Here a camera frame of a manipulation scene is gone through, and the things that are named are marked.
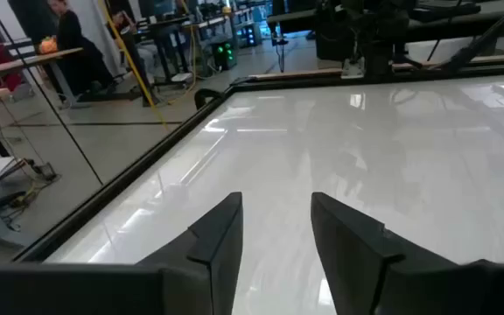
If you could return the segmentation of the black power brick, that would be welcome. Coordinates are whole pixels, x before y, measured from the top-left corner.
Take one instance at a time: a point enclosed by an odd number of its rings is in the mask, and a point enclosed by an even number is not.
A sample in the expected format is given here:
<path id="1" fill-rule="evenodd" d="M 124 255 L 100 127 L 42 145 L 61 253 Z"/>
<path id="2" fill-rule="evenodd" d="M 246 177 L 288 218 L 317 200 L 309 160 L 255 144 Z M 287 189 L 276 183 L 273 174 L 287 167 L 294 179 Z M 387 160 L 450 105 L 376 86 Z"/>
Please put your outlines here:
<path id="1" fill-rule="evenodd" d="M 33 164 L 31 168 L 34 172 L 45 181 L 54 181 L 58 174 L 53 169 L 53 166 L 47 162 L 45 164 Z"/>

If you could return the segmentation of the computer with green lights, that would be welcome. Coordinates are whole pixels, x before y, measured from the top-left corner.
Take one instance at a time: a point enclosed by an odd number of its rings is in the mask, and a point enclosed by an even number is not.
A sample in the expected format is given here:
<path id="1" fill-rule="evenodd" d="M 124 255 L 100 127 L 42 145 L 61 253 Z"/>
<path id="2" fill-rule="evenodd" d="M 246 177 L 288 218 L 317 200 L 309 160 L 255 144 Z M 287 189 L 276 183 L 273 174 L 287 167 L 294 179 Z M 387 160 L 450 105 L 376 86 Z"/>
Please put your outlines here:
<path id="1" fill-rule="evenodd" d="M 211 51 L 214 67 L 217 70 L 227 71 L 237 64 L 235 49 L 230 41 L 213 42 Z"/>

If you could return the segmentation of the black metal table frame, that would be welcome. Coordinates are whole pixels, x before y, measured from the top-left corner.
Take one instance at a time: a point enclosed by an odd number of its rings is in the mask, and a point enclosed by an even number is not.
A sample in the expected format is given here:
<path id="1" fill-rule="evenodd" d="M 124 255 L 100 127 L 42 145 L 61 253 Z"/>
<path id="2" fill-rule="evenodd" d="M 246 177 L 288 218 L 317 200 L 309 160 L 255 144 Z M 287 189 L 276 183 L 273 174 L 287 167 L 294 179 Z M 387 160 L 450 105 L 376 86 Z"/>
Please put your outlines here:
<path id="1" fill-rule="evenodd" d="M 235 93 L 277 91 L 284 89 L 325 88 L 339 86 L 363 86 L 369 84 L 407 83 L 417 81 L 434 81 L 461 79 L 477 76 L 504 74 L 504 57 L 484 57 L 475 60 L 474 57 L 490 46 L 494 39 L 504 32 L 504 15 L 495 24 L 484 31 L 482 37 L 467 48 L 462 49 L 450 60 L 425 70 L 402 70 L 391 75 L 380 77 L 341 77 L 342 71 L 316 71 L 314 73 L 284 73 L 269 78 L 252 77 L 237 80 L 212 101 L 203 103 L 197 113 L 181 123 L 166 138 L 146 151 L 129 167 L 96 191 L 90 198 L 78 205 L 64 219 L 60 220 L 48 232 L 25 247 L 12 261 L 41 262 L 64 244 L 71 236 L 94 218 L 107 204 L 125 191 L 144 172 L 149 170 L 172 147 L 178 144 L 186 135 L 197 128 L 205 118 L 215 111 L 224 101 Z"/>

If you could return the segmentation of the black curved corner bracket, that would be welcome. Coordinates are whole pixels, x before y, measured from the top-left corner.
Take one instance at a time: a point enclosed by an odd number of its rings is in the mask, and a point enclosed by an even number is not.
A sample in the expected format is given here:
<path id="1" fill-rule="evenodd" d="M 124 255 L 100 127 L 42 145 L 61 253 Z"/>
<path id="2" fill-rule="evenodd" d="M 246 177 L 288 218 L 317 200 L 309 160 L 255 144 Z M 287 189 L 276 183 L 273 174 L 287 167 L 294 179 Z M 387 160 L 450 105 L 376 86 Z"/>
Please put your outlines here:
<path id="1" fill-rule="evenodd" d="M 194 94 L 194 104 L 197 110 L 201 110 L 210 102 L 223 100 L 225 94 L 211 88 L 201 88 Z"/>

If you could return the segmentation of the thin black rod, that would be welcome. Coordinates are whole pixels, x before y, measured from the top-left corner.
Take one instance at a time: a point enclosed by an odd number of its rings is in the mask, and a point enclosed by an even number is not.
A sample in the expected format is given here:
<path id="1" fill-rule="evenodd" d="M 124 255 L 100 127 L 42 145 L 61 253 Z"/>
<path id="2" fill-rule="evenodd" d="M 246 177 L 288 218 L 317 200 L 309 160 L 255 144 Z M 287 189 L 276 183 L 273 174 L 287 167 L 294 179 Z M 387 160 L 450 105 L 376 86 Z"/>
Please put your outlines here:
<path id="1" fill-rule="evenodd" d="M 20 52 L 19 48 L 17 47 L 16 43 L 15 43 L 15 40 L 14 38 L 11 36 L 11 34 L 9 33 L 9 31 L 7 30 L 7 28 L 5 27 L 4 25 L 4 22 L 3 20 L 0 18 L 0 26 L 3 30 L 3 33 L 5 34 L 5 36 L 8 38 L 8 40 L 10 41 L 10 45 L 14 47 L 14 49 L 16 50 L 16 53 L 17 53 L 17 56 L 19 57 L 20 59 L 20 62 L 21 62 L 21 66 L 22 68 L 25 68 L 27 70 L 27 73 L 31 76 L 31 78 L 34 80 L 34 83 L 36 85 L 36 87 L 38 88 L 38 91 L 41 93 L 41 95 L 44 97 L 44 99 L 46 100 L 46 102 L 48 103 L 48 106 L 49 108 L 51 109 L 51 111 L 54 113 L 54 116 L 57 118 L 57 120 L 59 121 L 61 127 L 64 129 L 64 131 L 67 133 L 67 135 L 69 136 L 70 140 L 73 142 L 74 146 L 76 147 L 77 151 L 80 153 L 81 157 L 84 159 L 84 161 L 86 162 L 88 168 L 90 169 L 90 171 L 93 173 L 94 177 L 96 178 L 97 182 L 103 186 L 103 182 L 102 182 L 102 179 L 100 178 L 100 176 L 98 175 L 97 171 L 95 170 L 95 168 L 92 166 L 90 160 L 88 159 L 87 155 L 84 153 L 83 149 L 81 148 L 80 144 L 77 142 L 77 140 L 75 139 L 74 135 L 72 134 L 72 132 L 70 131 L 70 129 L 66 126 L 66 124 L 64 123 L 64 121 L 62 120 L 62 118 L 60 117 L 60 114 L 58 113 L 57 109 L 53 106 L 52 102 L 50 101 L 50 98 L 49 96 L 47 95 L 46 91 L 41 87 L 40 85 L 40 82 L 39 80 L 37 80 L 31 70 L 32 66 L 28 66 L 27 63 L 26 63 L 26 60 L 25 60 L 25 56 Z"/>

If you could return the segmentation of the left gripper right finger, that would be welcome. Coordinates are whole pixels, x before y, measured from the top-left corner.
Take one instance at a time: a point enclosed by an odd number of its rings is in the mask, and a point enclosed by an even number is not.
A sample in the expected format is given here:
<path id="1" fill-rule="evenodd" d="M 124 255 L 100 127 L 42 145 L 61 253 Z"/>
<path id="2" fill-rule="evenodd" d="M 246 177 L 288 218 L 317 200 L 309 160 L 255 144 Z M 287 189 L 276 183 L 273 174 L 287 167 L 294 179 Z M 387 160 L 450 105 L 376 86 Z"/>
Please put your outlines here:
<path id="1" fill-rule="evenodd" d="M 375 315 L 394 265 L 408 270 L 455 265 L 323 192 L 311 195 L 311 225 L 338 315 Z"/>

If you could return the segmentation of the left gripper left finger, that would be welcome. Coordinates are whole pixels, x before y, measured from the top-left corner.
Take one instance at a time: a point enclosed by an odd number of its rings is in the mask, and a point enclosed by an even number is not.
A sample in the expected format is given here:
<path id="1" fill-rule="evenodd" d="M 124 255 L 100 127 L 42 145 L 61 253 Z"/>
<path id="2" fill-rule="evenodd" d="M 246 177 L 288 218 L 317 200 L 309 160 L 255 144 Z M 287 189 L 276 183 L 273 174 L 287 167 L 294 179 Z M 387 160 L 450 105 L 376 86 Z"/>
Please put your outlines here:
<path id="1" fill-rule="evenodd" d="M 139 262 L 157 279 L 137 315 L 231 315 L 242 248 L 242 193 L 231 192 Z"/>

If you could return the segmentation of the black standing desk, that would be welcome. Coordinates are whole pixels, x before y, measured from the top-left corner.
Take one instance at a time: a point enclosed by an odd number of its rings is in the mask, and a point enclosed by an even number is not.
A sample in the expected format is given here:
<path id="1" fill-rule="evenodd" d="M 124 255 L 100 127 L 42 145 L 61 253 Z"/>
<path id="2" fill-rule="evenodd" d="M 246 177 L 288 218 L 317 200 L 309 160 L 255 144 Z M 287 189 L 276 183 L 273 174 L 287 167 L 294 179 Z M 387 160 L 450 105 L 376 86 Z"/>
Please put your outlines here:
<path id="1" fill-rule="evenodd" d="M 183 87 L 192 77 L 189 71 L 185 49 L 180 38 L 180 31 L 188 17 L 176 17 L 158 21 L 154 17 L 148 18 L 148 31 L 155 46 L 164 73 L 156 86 Z"/>

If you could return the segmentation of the orange round object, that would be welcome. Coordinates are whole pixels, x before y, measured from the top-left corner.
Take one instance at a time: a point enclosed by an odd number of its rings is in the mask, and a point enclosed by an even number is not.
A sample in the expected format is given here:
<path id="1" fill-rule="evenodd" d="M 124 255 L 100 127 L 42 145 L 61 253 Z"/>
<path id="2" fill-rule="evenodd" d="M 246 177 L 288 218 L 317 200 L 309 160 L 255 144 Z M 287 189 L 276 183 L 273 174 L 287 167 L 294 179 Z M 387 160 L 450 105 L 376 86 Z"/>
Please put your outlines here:
<path id="1" fill-rule="evenodd" d="M 56 53 L 59 50 L 57 38 L 55 36 L 45 37 L 38 44 L 39 54 Z"/>

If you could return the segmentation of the wooden table with grey leg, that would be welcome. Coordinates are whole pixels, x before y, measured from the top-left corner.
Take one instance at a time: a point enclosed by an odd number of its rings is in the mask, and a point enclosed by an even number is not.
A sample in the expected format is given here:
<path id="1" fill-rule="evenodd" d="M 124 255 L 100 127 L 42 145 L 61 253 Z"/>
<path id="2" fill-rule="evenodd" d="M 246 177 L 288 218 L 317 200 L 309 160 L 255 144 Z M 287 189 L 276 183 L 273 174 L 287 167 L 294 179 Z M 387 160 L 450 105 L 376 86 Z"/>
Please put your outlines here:
<path id="1" fill-rule="evenodd" d="M 64 56 L 74 54 L 81 52 L 82 48 L 74 48 L 74 49 L 69 49 L 65 51 L 58 51 L 50 54 L 43 54 L 43 55 L 36 55 L 32 57 L 27 57 L 26 63 L 28 66 L 35 67 L 38 65 L 43 65 L 43 64 L 50 64 L 52 70 L 54 71 L 54 74 L 56 76 L 56 79 L 61 86 L 61 89 L 63 91 L 63 95 L 66 97 L 69 107 L 71 109 L 76 109 L 80 108 L 81 105 L 78 102 L 78 98 L 73 94 L 70 86 L 68 85 L 65 76 L 63 73 L 60 71 L 58 65 L 57 65 L 57 59 L 62 58 Z M 3 76 L 4 74 L 10 74 L 14 73 L 18 70 L 22 70 L 21 62 L 20 60 L 14 60 L 10 62 L 6 62 L 3 64 L 0 64 L 0 76 Z"/>

